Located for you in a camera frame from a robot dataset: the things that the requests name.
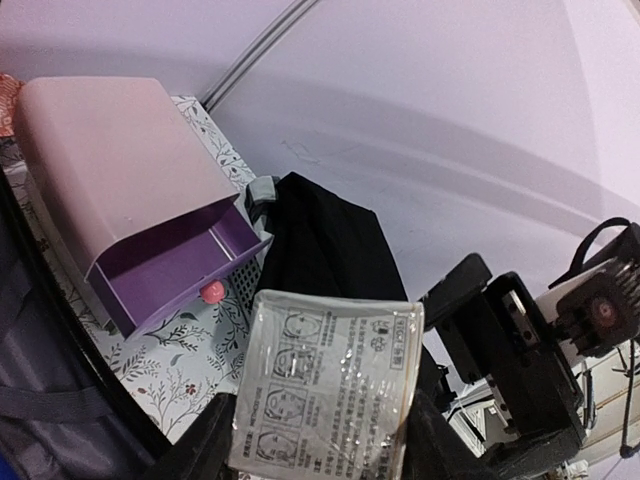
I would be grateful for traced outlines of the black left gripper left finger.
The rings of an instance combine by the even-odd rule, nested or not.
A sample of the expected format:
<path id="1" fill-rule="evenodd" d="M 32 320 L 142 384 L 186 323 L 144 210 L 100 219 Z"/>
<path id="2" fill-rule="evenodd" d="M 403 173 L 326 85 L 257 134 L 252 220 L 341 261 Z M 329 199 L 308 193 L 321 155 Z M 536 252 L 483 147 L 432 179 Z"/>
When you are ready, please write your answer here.
<path id="1" fill-rule="evenodd" d="M 216 394 L 178 442 L 141 479 L 237 479 L 238 472 L 227 465 L 236 401 L 234 394 Z"/>

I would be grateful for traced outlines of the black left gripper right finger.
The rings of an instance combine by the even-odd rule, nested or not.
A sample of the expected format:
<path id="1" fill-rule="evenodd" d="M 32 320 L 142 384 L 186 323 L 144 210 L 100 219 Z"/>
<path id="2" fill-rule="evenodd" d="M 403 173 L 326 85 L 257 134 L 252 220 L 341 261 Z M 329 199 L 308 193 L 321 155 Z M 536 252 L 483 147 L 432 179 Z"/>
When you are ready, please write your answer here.
<path id="1" fill-rule="evenodd" d="M 406 479 L 498 478 L 474 456 L 422 390 L 415 392 L 406 433 Z"/>

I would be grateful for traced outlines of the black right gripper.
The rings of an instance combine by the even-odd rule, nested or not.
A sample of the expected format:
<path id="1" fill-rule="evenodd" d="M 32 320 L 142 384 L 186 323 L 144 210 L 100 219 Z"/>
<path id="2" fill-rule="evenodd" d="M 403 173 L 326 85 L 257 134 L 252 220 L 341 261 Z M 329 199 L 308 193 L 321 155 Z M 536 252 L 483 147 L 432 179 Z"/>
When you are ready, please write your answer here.
<path id="1" fill-rule="evenodd" d="M 584 238 L 539 297 L 515 273 L 493 276 L 474 253 L 422 299 L 425 326 L 463 382 L 486 381 L 506 416 L 512 440 L 482 456 L 500 476 L 534 476 L 576 455 L 595 405 L 591 378 L 575 366 L 639 342 L 639 227 L 619 223 L 596 253 L 593 242 Z"/>

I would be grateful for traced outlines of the clear packaged face mask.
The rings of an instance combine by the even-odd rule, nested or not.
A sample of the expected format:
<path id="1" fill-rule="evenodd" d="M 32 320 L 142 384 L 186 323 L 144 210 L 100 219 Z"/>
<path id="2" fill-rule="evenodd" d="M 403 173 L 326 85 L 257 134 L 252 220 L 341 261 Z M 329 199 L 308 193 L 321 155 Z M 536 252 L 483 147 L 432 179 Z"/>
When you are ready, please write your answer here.
<path id="1" fill-rule="evenodd" d="M 397 479 L 422 353 L 419 303 L 260 291 L 230 467 L 268 479 Z"/>

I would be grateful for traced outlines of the yellow Pikachu suitcase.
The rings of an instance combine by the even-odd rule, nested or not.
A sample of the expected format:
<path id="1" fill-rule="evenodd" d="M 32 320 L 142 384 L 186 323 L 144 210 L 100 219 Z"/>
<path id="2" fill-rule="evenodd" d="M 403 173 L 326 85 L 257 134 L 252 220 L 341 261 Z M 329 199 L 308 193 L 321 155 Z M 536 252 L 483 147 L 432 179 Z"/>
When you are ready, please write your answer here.
<path id="1" fill-rule="evenodd" d="M 159 453 L 109 397 L 1 181 L 1 463 L 12 479 L 143 479 Z"/>

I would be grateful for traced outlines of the white plastic basket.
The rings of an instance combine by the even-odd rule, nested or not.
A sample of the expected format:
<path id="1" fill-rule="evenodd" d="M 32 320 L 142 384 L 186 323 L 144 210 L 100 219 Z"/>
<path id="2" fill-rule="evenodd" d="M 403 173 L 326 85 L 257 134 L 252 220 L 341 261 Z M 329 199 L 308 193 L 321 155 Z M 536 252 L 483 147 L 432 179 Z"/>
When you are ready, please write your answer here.
<path id="1" fill-rule="evenodd" d="M 239 311 L 243 315 L 246 332 L 251 329 L 251 313 L 254 295 L 262 273 L 262 267 L 270 244 L 274 238 L 270 207 L 278 200 L 278 176 L 261 176 L 249 182 L 236 207 L 244 222 L 252 229 L 258 239 L 258 246 L 249 253 L 241 265 L 228 277 L 233 288 Z"/>

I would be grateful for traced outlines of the pink purple drawer box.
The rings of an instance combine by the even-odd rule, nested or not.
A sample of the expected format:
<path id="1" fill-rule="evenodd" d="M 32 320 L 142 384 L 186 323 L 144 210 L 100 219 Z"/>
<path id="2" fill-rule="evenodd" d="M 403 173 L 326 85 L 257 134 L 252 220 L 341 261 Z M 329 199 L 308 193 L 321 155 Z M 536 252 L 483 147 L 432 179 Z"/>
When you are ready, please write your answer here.
<path id="1" fill-rule="evenodd" d="M 14 132 L 64 263 L 126 337 L 258 246 L 238 191 L 155 79 L 31 80 Z"/>

